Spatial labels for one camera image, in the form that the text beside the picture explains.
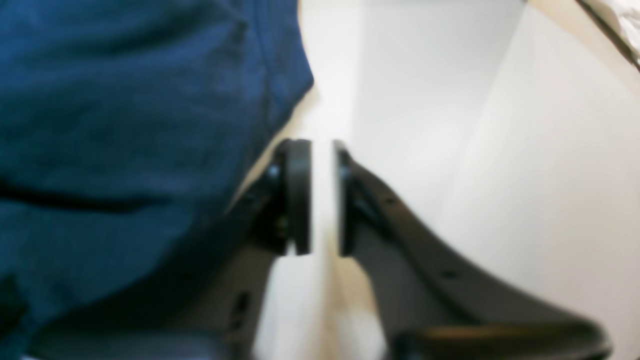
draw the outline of black plastic arm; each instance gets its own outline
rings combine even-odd
[[[311,144],[284,141],[217,222],[179,241],[158,271],[45,328],[41,360],[251,359],[269,271],[295,241],[309,253]]]
[[[372,282],[396,360],[595,360],[595,323],[492,277],[439,240],[380,179],[335,142],[340,250]]]

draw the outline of blue fabric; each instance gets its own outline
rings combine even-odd
[[[0,0],[0,278],[30,305],[0,359],[221,216],[312,85],[296,5]]]

